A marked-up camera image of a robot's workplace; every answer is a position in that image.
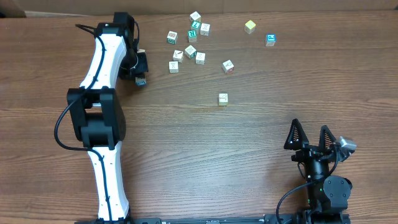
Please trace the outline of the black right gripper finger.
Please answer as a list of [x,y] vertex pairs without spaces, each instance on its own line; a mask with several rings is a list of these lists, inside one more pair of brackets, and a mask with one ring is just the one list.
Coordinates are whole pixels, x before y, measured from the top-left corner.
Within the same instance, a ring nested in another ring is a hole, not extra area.
[[331,133],[328,126],[327,125],[322,126],[321,130],[320,130],[320,138],[319,138],[318,147],[319,148],[329,148],[335,141],[336,141],[336,138]]
[[298,119],[293,119],[284,149],[301,150],[309,145],[309,140]]

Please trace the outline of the red Q wooden block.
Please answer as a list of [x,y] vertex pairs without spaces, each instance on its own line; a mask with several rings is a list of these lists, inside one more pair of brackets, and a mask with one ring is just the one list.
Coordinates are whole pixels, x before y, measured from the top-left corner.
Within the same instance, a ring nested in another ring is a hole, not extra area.
[[227,61],[223,62],[222,68],[223,68],[225,74],[229,74],[234,71],[234,65],[231,60],[227,60]]

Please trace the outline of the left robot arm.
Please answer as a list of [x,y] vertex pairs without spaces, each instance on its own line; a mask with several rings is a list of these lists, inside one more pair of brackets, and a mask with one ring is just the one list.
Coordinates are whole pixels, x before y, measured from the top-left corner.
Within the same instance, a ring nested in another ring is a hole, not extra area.
[[124,191],[121,146],[126,119],[116,84],[119,79],[146,85],[149,71],[145,50],[139,48],[139,25],[126,12],[96,27],[79,25],[95,38],[89,71],[78,88],[67,93],[72,125],[81,151],[88,153],[96,179],[99,209],[95,223],[132,223]]

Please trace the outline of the blue-edged wooden block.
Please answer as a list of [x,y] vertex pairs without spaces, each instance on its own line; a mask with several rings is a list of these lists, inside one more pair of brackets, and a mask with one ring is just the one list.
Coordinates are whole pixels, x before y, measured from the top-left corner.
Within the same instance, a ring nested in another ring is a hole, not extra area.
[[135,78],[135,83],[137,86],[145,86],[147,85],[146,79],[145,78],[141,78],[141,77],[136,77]]

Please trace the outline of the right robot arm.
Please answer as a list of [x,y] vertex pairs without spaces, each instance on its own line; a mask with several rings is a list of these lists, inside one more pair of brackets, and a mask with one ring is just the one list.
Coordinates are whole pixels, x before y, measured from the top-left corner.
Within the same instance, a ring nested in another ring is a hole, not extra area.
[[[291,160],[297,163],[305,183],[288,191],[276,207],[278,223],[349,223],[348,199],[353,185],[347,178],[333,175],[339,163],[347,160],[357,148],[350,138],[335,138],[328,126],[320,130],[317,145],[311,145],[298,119],[293,119],[284,149],[295,152]],[[283,221],[279,213],[282,202],[294,192],[307,191],[308,207],[297,210]]]

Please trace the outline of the yellow-edged wooden block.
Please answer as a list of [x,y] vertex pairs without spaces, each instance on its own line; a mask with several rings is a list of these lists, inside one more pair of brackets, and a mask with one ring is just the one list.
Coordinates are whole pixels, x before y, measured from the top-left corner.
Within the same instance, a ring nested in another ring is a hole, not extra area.
[[218,105],[219,106],[227,106],[228,105],[228,94],[220,93],[218,95]]

